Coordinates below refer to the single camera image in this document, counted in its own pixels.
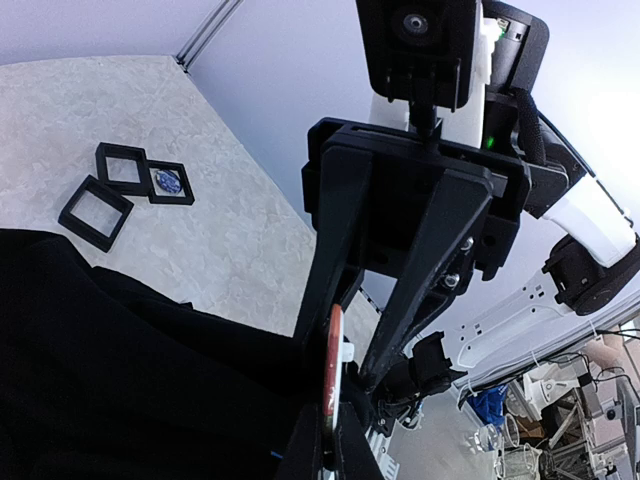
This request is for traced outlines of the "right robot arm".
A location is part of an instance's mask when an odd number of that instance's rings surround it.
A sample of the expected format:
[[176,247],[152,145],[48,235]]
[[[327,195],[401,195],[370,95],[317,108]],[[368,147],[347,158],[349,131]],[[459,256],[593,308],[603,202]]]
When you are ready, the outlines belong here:
[[[637,274],[631,220],[531,90],[544,21],[500,1],[361,1],[370,84],[407,127],[325,118],[308,133],[304,207],[317,233],[295,339],[335,342],[366,272],[395,280],[359,371],[393,397],[448,386],[510,343],[535,351],[559,318],[606,306]],[[565,233],[535,276],[464,321],[455,361],[424,330],[475,272],[504,265],[520,218]]]

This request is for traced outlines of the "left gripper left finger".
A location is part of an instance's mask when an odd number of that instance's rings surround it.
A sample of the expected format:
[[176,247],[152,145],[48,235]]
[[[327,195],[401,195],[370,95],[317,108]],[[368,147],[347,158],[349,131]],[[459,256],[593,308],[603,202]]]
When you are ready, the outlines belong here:
[[321,478],[323,420],[318,404],[307,404],[302,408],[283,459],[278,466],[278,480]]

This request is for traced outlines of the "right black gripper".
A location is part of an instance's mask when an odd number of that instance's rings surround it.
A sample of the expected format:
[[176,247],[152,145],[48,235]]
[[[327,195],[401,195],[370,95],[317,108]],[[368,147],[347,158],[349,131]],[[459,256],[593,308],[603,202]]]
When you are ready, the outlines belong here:
[[529,195],[530,170],[505,155],[336,118],[317,122],[307,142],[304,209],[316,246],[294,342],[306,348],[324,331],[334,304],[349,307],[364,267],[397,277],[406,259],[361,366],[362,386],[373,390],[431,284],[487,207],[485,223],[473,235],[473,260],[486,280],[505,264]]

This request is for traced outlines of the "starry night blue brooch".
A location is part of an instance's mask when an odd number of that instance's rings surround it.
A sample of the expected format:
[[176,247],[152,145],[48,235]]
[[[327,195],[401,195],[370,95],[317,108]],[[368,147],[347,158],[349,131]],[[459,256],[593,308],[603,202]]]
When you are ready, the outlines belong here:
[[158,170],[155,173],[155,182],[164,192],[178,194],[182,191],[180,177],[170,170]]

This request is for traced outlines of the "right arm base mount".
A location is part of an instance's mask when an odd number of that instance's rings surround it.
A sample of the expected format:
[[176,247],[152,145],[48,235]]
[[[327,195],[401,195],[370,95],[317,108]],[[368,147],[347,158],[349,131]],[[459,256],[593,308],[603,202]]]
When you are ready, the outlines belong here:
[[447,391],[466,371],[457,371],[445,355],[442,340],[445,334],[436,331],[419,340],[412,356],[401,354],[373,393],[375,430],[389,438],[396,423],[412,429],[423,400]]

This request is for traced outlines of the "black garment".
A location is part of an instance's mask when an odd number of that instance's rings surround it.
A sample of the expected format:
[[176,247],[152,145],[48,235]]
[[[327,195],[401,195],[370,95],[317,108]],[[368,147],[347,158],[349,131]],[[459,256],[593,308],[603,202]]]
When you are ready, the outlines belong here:
[[[64,236],[1,232],[5,479],[277,479],[324,330],[306,348],[89,264]],[[365,434],[354,385],[341,403]]]

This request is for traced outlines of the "orange portrait brooch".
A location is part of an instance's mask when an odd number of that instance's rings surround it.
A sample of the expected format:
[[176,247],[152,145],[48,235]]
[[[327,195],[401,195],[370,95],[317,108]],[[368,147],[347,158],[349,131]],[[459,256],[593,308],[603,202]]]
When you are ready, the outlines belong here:
[[322,461],[325,471],[335,470],[336,430],[339,419],[343,364],[351,362],[354,356],[352,344],[347,342],[347,347],[344,347],[343,330],[343,309],[339,304],[334,304],[329,312],[322,397]]

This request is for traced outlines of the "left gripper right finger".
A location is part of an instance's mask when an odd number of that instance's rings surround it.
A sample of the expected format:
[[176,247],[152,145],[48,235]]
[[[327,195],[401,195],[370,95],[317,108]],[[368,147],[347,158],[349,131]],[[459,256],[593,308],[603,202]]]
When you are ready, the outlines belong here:
[[380,468],[361,429],[356,410],[341,403],[335,431],[335,471],[342,480],[383,480]]

